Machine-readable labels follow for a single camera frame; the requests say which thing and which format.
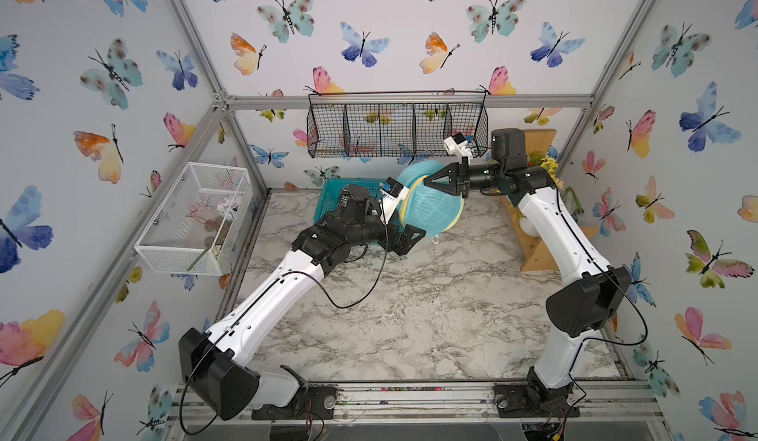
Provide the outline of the teal mesh laundry bag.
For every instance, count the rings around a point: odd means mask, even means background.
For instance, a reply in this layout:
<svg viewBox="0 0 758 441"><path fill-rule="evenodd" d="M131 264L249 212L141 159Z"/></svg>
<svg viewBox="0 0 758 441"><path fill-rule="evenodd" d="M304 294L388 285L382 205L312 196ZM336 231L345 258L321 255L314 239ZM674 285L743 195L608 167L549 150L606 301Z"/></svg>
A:
<svg viewBox="0 0 758 441"><path fill-rule="evenodd" d="M433 160L412 164L399 174L397 180L409 190L408 196L398 207L401 225L408 225L426 232L427 238L435 239L451 229L460 219L464 199L434 190L424 184L424 179L445 168Z"/></svg>

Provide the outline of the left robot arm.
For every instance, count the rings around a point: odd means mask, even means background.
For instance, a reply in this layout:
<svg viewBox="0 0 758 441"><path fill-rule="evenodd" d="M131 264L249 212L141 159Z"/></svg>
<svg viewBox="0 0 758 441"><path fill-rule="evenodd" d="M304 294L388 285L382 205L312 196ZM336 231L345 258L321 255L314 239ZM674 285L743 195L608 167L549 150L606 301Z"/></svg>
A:
<svg viewBox="0 0 758 441"><path fill-rule="evenodd" d="M190 328L181 337L185 387L216 417L233 419L248 405L289 405L305 385L296 373L249 366L268 333L302 296L344 263L352 249L377 244L386 253L406 255L426 235L393 221L409 188L389 178L380 191L380 198L374 198L358 184L343 188L337 208L298 234L258 289L204 332Z"/></svg>

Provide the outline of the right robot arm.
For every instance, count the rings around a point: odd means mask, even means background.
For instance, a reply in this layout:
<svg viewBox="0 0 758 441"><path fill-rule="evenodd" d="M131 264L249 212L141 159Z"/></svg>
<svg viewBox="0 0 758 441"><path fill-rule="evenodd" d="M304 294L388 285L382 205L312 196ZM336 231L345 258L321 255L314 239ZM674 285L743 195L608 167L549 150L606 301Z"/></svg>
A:
<svg viewBox="0 0 758 441"><path fill-rule="evenodd" d="M445 139L444 146L459 160L426 178L426 186L461 196L480 188L498 190L535 227L557 264L564 286L547 299L552 328L529 379L549 394L568 391L585 342L599 340L600 330L625 298L630 271L613 266L590 243L549 172L529 166L524 131L495 131L489 146L493 160L486 165L470 164L472 148L460 133Z"/></svg>

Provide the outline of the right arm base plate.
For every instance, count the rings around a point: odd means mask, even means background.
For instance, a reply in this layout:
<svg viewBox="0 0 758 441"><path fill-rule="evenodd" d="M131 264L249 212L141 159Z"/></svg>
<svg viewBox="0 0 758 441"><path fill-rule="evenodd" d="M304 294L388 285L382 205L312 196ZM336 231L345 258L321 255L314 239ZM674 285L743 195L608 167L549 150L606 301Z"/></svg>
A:
<svg viewBox="0 0 758 441"><path fill-rule="evenodd" d="M493 387L493 404L500 418L579 417L580 409L568 401L572 385L545 389L539 384L507 384Z"/></svg>

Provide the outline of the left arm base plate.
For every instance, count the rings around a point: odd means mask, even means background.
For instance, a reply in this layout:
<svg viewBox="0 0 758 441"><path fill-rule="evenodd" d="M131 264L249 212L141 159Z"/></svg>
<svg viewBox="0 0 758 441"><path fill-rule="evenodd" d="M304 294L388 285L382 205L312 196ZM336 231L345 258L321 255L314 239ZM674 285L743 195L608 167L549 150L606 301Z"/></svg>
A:
<svg viewBox="0 0 758 441"><path fill-rule="evenodd" d="M300 388L285 407L263 405L252 410L252 420L331 420L337 406L337 388L308 386Z"/></svg>

